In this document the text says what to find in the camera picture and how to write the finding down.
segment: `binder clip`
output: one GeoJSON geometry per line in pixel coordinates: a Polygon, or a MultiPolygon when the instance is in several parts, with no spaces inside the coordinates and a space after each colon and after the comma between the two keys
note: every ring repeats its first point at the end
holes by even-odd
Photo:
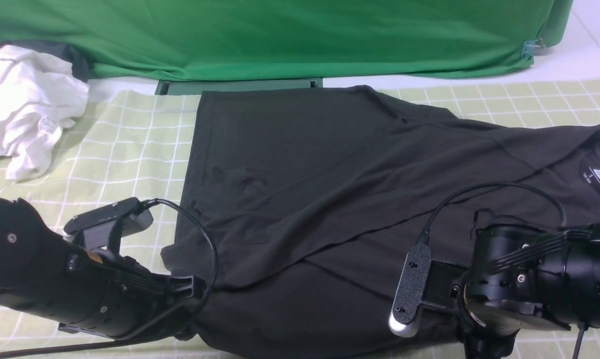
{"type": "Polygon", "coordinates": [[[521,50],[521,58],[526,59],[546,52],[546,46],[542,39],[533,39],[524,41],[524,47],[521,50]]]}

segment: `cable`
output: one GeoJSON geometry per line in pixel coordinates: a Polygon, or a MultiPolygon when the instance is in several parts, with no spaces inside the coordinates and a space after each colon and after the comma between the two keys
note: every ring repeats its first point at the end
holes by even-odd
{"type": "Polygon", "coordinates": [[[580,324],[580,325],[577,325],[577,327],[580,329],[580,332],[579,332],[579,334],[577,334],[577,342],[575,342],[575,350],[573,351],[573,359],[578,359],[579,352],[581,350],[581,342],[583,341],[583,335],[588,330],[588,325],[586,325],[586,324],[580,324]]]}
{"type": "Polygon", "coordinates": [[[475,211],[475,213],[473,213],[473,226],[470,228],[470,230],[468,232],[468,242],[473,247],[475,247],[475,243],[473,242],[473,233],[475,231],[475,228],[477,228],[477,223],[479,222],[479,214],[482,212],[490,213],[491,214],[490,222],[491,222],[491,224],[494,224],[495,213],[494,213],[493,209],[480,208],[477,211],[475,211]]]}
{"type": "Polygon", "coordinates": [[[53,347],[48,347],[48,348],[32,348],[32,349],[12,350],[10,352],[0,352],[0,359],[28,357],[30,355],[80,352],[82,350],[118,348],[118,347],[122,347],[122,346],[140,345],[143,343],[149,343],[149,342],[153,342],[153,341],[156,341],[156,339],[144,340],[144,341],[133,341],[133,340],[112,341],[112,342],[103,342],[103,343],[89,343],[86,345],[53,346],[53,347]]]}
{"type": "Polygon", "coordinates": [[[521,223],[523,225],[528,225],[528,221],[527,220],[525,220],[523,218],[520,218],[518,216],[514,216],[512,214],[496,214],[495,217],[493,218],[493,220],[491,221],[491,224],[496,224],[497,220],[499,218],[510,218],[512,220],[516,220],[517,222],[519,222],[519,223],[521,223]]]}
{"type": "Polygon", "coordinates": [[[528,186],[527,184],[520,184],[520,183],[513,183],[513,182],[487,182],[487,183],[482,183],[482,184],[476,184],[476,185],[470,186],[468,188],[464,188],[462,190],[459,190],[459,191],[451,194],[450,196],[448,196],[444,200],[442,200],[442,202],[435,208],[435,211],[433,213],[431,213],[431,216],[426,221],[426,224],[425,224],[424,228],[422,229],[422,232],[420,232],[420,234],[418,236],[417,243],[425,244],[425,245],[428,244],[431,227],[433,225],[433,221],[435,220],[435,217],[437,217],[437,215],[442,211],[442,209],[444,207],[446,207],[446,205],[448,205],[451,202],[451,200],[455,199],[456,197],[459,197],[460,195],[462,195],[464,193],[468,193],[470,191],[474,191],[474,190],[477,190],[480,188],[487,188],[487,187],[517,187],[517,188],[522,188],[525,190],[529,190],[533,193],[536,193],[537,195],[540,195],[543,198],[546,198],[546,200],[548,200],[548,202],[550,202],[553,206],[555,206],[555,208],[559,212],[560,227],[565,227],[565,225],[566,225],[566,213],[564,211],[564,207],[559,202],[557,202],[557,200],[555,198],[550,196],[548,193],[545,193],[545,191],[539,190],[532,186],[528,186]]]}
{"type": "MultiPolygon", "coordinates": [[[[209,279],[209,284],[205,289],[205,293],[202,295],[202,298],[200,298],[200,303],[196,306],[196,309],[194,309],[191,313],[190,320],[187,321],[187,323],[191,323],[191,321],[196,319],[198,313],[202,311],[205,305],[207,305],[207,302],[209,301],[209,296],[211,296],[211,291],[213,290],[213,287],[216,284],[216,279],[218,278],[218,248],[216,248],[216,245],[211,240],[211,236],[209,236],[209,232],[207,232],[207,229],[205,229],[205,227],[196,218],[194,218],[188,211],[184,210],[184,208],[182,208],[181,206],[175,204],[170,200],[161,198],[146,200],[144,204],[145,207],[147,207],[147,209],[149,209],[150,207],[154,207],[157,204],[165,204],[165,206],[175,209],[175,211],[181,214],[186,220],[188,220],[191,224],[195,225],[195,227],[198,230],[200,230],[200,234],[202,234],[203,238],[205,238],[205,241],[207,241],[207,245],[209,245],[209,249],[211,249],[211,279],[209,279]]],[[[189,325],[186,325],[182,330],[187,329],[187,327],[189,327],[189,325]]]]}
{"type": "MultiPolygon", "coordinates": [[[[200,233],[207,241],[207,245],[209,245],[209,248],[211,249],[211,254],[212,254],[211,279],[209,280],[209,284],[207,285],[207,288],[205,289],[205,292],[203,293],[202,298],[200,298],[200,303],[198,303],[196,308],[191,313],[190,318],[186,321],[186,325],[183,325],[182,329],[180,329],[178,331],[178,332],[182,332],[182,330],[186,330],[190,326],[190,323],[196,319],[196,317],[198,316],[200,311],[202,311],[202,309],[204,309],[204,307],[207,305],[207,302],[209,302],[209,296],[211,296],[211,292],[213,291],[214,284],[216,283],[216,279],[218,278],[218,248],[216,248],[216,245],[214,245],[213,241],[211,240],[211,237],[209,236],[209,232],[207,232],[205,227],[196,218],[191,216],[191,214],[188,211],[186,211],[184,208],[182,208],[181,206],[175,204],[174,202],[171,202],[170,200],[161,199],[161,198],[154,198],[154,199],[150,199],[150,200],[145,200],[143,202],[145,209],[150,209],[151,207],[154,207],[158,204],[165,204],[165,206],[175,209],[175,211],[177,211],[179,214],[184,216],[184,218],[186,220],[188,220],[198,230],[200,230],[200,233]]],[[[118,348],[118,347],[122,347],[122,346],[140,345],[143,343],[161,341],[162,339],[166,339],[168,337],[170,337],[170,336],[161,336],[161,337],[157,337],[157,338],[143,339],[143,340],[131,338],[131,339],[127,339],[124,341],[88,343],[85,345],[54,346],[54,347],[48,347],[48,348],[32,348],[32,349],[25,349],[25,350],[13,350],[10,352],[0,352],[0,359],[26,357],[26,356],[30,356],[30,355],[80,352],[83,350],[118,348]]]]}
{"type": "Polygon", "coordinates": [[[547,254],[557,252],[558,250],[564,248],[566,243],[567,240],[566,236],[564,235],[546,239],[539,244],[516,250],[515,252],[503,255],[497,259],[487,262],[484,267],[484,273],[486,275],[495,275],[511,267],[519,268],[525,263],[539,259],[540,257],[544,257],[547,254]]]}

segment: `green backdrop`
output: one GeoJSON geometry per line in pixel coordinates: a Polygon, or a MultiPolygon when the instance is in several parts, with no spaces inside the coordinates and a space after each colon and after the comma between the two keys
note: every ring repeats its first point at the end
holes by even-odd
{"type": "Polygon", "coordinates": [[[72,43],[94,77],[474,77],[531,66],[524,42],[557,43],[571,2],[0,0],[0,41],[72,43]]]}

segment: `grid pattern mat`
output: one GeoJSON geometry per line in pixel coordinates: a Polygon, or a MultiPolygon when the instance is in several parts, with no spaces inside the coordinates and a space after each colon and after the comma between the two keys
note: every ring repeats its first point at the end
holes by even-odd
{"type": "MultiPolygon", "coordinates": [[[[446,107],[462,118],[509,127],[596,125],[600,123],[600,80],[532,82],[480,86],[383,91],[419,104],[446,107]]],[[[54,150],[52,170],[44,177],[18,184],[4,179],[7,159],[0,159],[0,197],[22,197],[40,211],[57,232],[76,214],[122,198],[165,197],[179,202],[199,96],[147,96],[122,92],[108,103],[90,104],[86,114],[67,130],[54,150]]],[[[154,225],[125,238],[122,254],[131,255],[152,271],[165,273],[159,250],[172,243],[175,213],[152,209],[154,225]]],[[[575,334],[521,332],[512,358],[566,359],[575,334]]],[[[93,343],[95,337],[56,331],[56,323],[0,307],[0,351],[93,343]]],[[[172,339],[149,345],[53,358],[196,358],[235,356],[211,350],[198,338],[172,339]]],[[[455,359],[459,345],[411,353],[385,353],[370,359],[455,359]]],[[[582,358],[600,358],[600,330],[584,339],[582,358]]]]}

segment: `black t-shirt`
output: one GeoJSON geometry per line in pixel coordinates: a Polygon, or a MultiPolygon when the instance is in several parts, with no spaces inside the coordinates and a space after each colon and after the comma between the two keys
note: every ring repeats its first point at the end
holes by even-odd
{"type": "MultiPolygon", "coordinates": [[[[462,120],[366,86],[204,93],[181,204],[218,245],[220,275],[194,328],[252,358],[339,358],[454,340],[426,313],[413,339],[387,320],[405,255],[448,194],[492,181],[537,186],[568,224],[600,221],[600,126],[510,129],[462,120]]],[[[558,224],[518,188],[462,197],[436,219],[434,258],[468,266],[476,209],[558,224]]],[[[181,220],[162,251],[207,275],[209,250],[181,220]]]]}

